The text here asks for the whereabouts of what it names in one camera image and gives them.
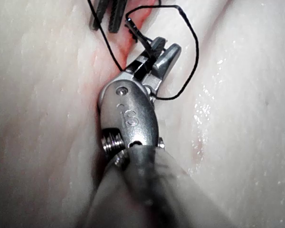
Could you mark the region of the right arm needle driver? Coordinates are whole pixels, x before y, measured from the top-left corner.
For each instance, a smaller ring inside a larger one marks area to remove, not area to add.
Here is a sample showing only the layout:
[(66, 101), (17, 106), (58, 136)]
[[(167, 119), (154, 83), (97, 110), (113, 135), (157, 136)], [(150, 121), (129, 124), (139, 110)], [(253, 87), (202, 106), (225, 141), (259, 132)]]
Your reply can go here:
[(150, 92), (125, 71), (101, 89), (97, 106), (101, 143), (108, 161), (136, 145), (164, 148)]

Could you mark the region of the right arm needle driver jaw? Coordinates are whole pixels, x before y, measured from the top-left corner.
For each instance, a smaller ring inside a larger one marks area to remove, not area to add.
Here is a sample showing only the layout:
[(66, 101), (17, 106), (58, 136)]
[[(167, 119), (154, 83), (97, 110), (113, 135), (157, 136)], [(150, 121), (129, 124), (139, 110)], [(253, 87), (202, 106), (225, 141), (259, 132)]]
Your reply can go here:
[(157, 37), (151, 42), (151, 48), (153, 51), (153, 57), (150, 57), (147, 50), (144, 50), (133, 62), (131, 62), (125, 71), (132, 74), (135, 78), (144, 78), (148, 74), (155, 61), (159, 58), (164, 46), (166, 39)]
[(158, 83), (163, 82), (181, 54), (181, 47), (174, 43), (167, 48), (152, 66), (152, 75)]

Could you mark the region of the left arm needle driver jaw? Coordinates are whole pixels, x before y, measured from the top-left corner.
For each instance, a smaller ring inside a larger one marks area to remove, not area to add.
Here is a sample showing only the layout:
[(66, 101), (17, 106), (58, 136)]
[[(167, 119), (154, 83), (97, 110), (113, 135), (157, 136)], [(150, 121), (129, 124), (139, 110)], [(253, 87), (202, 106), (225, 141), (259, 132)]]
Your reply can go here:
[(89, 27), (91, 30), (98, 30), (108, 7), (109, 0), (96, 0), (95, 4), (92, 4), (91, 1), (90, 3), (92, 15), (90, 18)]
[(122, 23), (127, 0), (113, 0), (108, 30), (117, 33)]

